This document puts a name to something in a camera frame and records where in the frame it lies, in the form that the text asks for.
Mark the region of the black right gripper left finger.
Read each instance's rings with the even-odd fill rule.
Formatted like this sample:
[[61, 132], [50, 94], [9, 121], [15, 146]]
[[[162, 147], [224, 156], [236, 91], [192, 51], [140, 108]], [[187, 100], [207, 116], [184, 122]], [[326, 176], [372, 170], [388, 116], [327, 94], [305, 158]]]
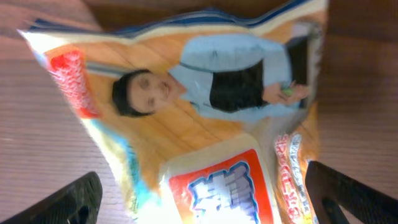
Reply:
[[91, 171], [1, 224], [96, 224], [102, 196], [100, 178]]

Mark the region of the cream wipes pack blue edges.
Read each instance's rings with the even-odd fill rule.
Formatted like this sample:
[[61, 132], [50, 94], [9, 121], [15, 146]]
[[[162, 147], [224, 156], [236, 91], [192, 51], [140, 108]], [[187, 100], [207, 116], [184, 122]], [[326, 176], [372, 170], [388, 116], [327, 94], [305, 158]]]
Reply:
[[112, 33], [21, 31], [105, 156], [137, 223], [317, 223], [328, 2], [209, 9]]

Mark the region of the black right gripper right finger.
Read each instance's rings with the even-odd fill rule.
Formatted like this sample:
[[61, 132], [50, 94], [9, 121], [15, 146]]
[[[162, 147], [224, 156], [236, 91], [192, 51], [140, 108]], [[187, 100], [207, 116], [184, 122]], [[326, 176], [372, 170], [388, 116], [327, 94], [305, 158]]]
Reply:
[[341, 208], [366, 224], [397, 224], [396, 199], [321, 162], [309, 163], [305, 186], [320, 224], [348, 224]]

